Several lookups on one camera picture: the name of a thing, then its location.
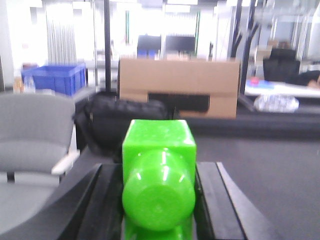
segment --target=bright window light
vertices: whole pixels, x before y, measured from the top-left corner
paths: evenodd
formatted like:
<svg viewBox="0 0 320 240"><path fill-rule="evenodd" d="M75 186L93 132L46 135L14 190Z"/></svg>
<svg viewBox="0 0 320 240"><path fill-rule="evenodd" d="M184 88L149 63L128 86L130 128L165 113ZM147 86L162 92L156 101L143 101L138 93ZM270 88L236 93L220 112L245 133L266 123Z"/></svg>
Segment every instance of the bright window light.
<svg viewBox="0 0 320 240"><path fill-rule="evenodd" d="M167 4L198 5L198 0L167 0Z"/></svg>
<svg viewBox="0 0 320 240"><path fill-rule="evenodd" d="M137 0L110 0L110 2L117 2L117 3L137 3Z"/></svg>
<svg viewBox="0 0 320 240"><path fill-rule="evenodd" d="M189 5L166 5L166 13L190 13Z"/></svg>
<svg viewBox="0 0 320 240"><path fill-rule="evenodd" d="M84 8L87 8L88 6L90 7L90 2L73 1L72 5L73 5L73 9L84 9Z"/></svg>
<svg viewBox="0 0 320 240"><path fill-rule="evenodd" d="M226 5L229 7L237 6L238 0L226 0ZM251 0L242 0L242 7L249 7Z"/></svg>
<svg viewBox="0 0 320 240"><path fill-rule="evenodd" d="M134 11L142 9L140 3L117 2L116 9L118 11Z"/></svg>
<svg viewBox="0 0 320 240"><path fill-rule="evenodd" d="M43 5L42 5L42 1L41 0L34 0L34 1L31 1L29 3L29 7L33 7L33 8L42 8Z"/></svg>

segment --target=green plastic bottle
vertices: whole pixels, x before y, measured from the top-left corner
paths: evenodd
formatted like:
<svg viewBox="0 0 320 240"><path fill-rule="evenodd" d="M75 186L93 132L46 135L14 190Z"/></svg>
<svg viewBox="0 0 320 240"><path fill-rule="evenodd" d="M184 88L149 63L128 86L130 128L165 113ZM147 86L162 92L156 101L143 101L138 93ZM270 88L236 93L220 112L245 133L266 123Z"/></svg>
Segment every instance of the green plastic bottle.
<svg viewBox="0 0 320 240"><path fill-rule="evenodd" d="M126 240L191 240L197 147L184 120L133 120L123 142Z"/></svg>

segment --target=blue plastic crate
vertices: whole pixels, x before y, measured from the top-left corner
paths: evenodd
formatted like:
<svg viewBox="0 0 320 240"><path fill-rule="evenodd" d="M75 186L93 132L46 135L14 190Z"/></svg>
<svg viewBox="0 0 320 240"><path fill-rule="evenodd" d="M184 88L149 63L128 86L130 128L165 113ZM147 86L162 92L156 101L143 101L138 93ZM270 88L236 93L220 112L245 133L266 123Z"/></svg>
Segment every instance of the blue plastic crate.
<svg viewBox="0 0 320 240"><path fill-rule="evenodd" d="M86 85L86 65L46 65L21 72L22 79L32 76L36 89L51 89L72 96Z"/></svg>

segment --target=cardboard box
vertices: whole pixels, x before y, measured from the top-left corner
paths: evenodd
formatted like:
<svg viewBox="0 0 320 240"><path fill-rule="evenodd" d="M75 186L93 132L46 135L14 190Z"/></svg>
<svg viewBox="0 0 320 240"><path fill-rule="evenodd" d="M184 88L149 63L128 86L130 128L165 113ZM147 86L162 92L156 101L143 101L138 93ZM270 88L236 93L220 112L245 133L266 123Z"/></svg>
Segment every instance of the cardboard box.
<svg viewBox="0 0 320 240"><path fill-rule="evenodd" d="M270 58L271 50L271 46L257 47L254 54L254 64L256 66L262 66L264 59Z"/></svg>
<svg viewBox="0 0 320 240"><path fill-rule="evenodd" d="M277 48L278 44L279 44L279 41L275 40L275 39L273 39L273 40L269 39L268 42L267 42L267 45L272 47L272 48Z"/></svg>
<svg viewBox="0 0 320 240"><path fill-rule="evenodd" d="M183 117L235 118L240 63L121 59L121 99L158 99Z"/></svg>

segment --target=chair armrest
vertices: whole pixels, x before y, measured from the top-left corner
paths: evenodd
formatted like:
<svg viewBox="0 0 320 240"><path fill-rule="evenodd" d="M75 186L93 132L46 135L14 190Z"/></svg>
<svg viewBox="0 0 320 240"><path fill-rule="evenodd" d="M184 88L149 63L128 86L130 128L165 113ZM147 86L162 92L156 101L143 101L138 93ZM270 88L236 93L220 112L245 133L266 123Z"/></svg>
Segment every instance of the chair armrest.
<svg viewBox="0 0 320 240"><path fill-rule="evenodd" d="M63 158L61 158L56 165L51 169L52 175L63 175L67 171L69 171L73 165L74 162L77 160L77 158L80 155L80 151L73 150L70 151L67 155L65 155Z"/></svg>

